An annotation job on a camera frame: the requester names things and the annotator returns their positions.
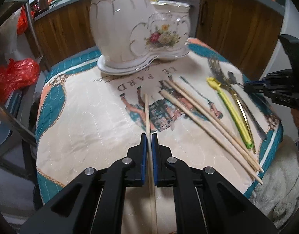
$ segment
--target shelf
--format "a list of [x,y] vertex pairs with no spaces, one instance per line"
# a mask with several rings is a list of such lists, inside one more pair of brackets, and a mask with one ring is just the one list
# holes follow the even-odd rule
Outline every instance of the shelf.
[[28,0],[5,0],[0,7],[0,26]]

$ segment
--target wooden chopstick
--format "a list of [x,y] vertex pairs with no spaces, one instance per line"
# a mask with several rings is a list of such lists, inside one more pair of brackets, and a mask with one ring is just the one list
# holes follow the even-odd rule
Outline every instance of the wooden chopstick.
[[150,211],[151,211],[151,226],[152,234],[158,233],[157,226],[157,213],[156,213],[156,195],[155,195],[155,181],[154,181],[154,171],[153,171],[153,156],[152,156],[152,139],[150,132],[150,119],[149,119],[149,105],[148,105],[148,95],[144,94],[145,103],[145,123],[146,123],[146,136],[148,142],[147,151],[147,170],[148,170],[148,185],[149,185],[149,198],[150,198]]
[[176,105],[178,108],[180,108],[183,112],[185,112],[197,125],[199,125],[212,139],[214,139],[222,148],[224,148],[228,153],[230,153],[234,159],[236,159],[237,162],[254,178],[256,181],[258,181],[260,184],[263,184],[262,180],[258,177],[258,175],[250,168],[250,166],[244,164],[241,159],[239,159],[239,156],[235,154],[234,151],[232,151],[229,147],[225,145],[225,143],[211,130],[208,130],[203,125],[200,118],[195,116],[190,110],[188,110],[184,105],[181,104],[180,101],[178,101],[175,97],[173,97],[171,94],[169,94],[166,90],[161,90],[160,94],[165,97],[167,100],[169,100],[171,103]]
[[183,95],[194,107],[197,108],[204,116],[209,119],[209,121],[229,140],[229,142],[239,151],[239,153],[247,159],[249,156],[249,161],[247,161],[255,170],[264,172],[262,167],[259,165],[258,161],[255,159],[254,155],[249,152],[244,145],[239,141],[239,139],[232,134],[229,129],[224,125],[215,115],[210,113],[207,108],[198,101],[194,96],[192,96],[184,87],[182,87],[177,82],[166,81],[172,88],[174,88],[178,93]]

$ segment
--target quilted fabric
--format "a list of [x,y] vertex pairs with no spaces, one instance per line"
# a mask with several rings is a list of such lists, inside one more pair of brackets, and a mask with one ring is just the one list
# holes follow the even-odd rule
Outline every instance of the quilted fabric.
[[[223,114],[222,122],[240,138],[221,99],[205,82],[205,78],[211,76],[205,57],[216,55],[223,72],[233,71],[238,82],[243,83],[246,78],[204,44],[192,43],[189,48],[193,52],[184,58],[154,61],[150,67],[130,76],[102,74],[96,67],[99,51],[82,55],[81,61],[76,58],[64,62],[48,75],[41,95],[37,125],[38,182],[44,203],[86,167],[109,167],[112,162],[124,157],[129,147],[139,144],[140,134],[145,128],[142,119],[142,95],[145,92],[150,96],[151,129],[158,133],[161,144],[170,147],[174,156],[192,167],[202,169],[213,166],[246,197],[251,195],[257,182],[253,182],[239,163],[158,93],[165,88],[175,94],[161,83],[168,76],[171,75],[181,84],[185,78],[205,96],[200,97],[188,85],[185,87],[205,105],[213,103]],[[282,126],[274,119],[261,96],[249,97],[241,88],[236,90],[268,135],[267,141],[262,142],[253,129],[257,158],[263,169],[267,170],[282,139]],[[203,119],[197,110],[191,110]],[[203,120],[208,129],[217,132],[206,119]],[[156,188],[156,205],[158,232],[167,234],[175,231],[170,188]],[[138,219],[140,214],[144,216],[142,219],[150,216],[148,190],[129,188],[125,198],[122,233],[148,232],[148,223],[141,224]]]

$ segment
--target human hand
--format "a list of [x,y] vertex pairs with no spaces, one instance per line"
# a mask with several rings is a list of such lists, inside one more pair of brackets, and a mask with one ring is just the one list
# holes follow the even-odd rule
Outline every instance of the human hand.
[[294,119],[296,127],[299,129],[299,110],[291,109],[291,114]]

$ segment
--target metal screw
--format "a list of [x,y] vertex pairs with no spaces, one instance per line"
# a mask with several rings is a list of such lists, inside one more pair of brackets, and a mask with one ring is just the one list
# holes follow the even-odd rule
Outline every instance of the metal screw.
[[131,158],[123,158],[123,159],[122,159],[122,162],[123,162],[124,164],[130,164],[130,163],[132,162],[132,159],[131,159]]
[[176,162],[177,162],[177,159],[174,158],[174,157],[169,157],[169,158],[167,158],[167,162],[168,162],[168,163],[176,163]]
[[86,168],[86,169],[84,170],[84,173],[85,173],[86,175],[92,175],[94,172],[95,172],[95,170],[94,170],[94,168],[92,168],[92,167]]
[[214,171],[215,171],[214,168],[211,167],[211,166],[205,167],[205,172],[208,173],[208,174],[213,174]]

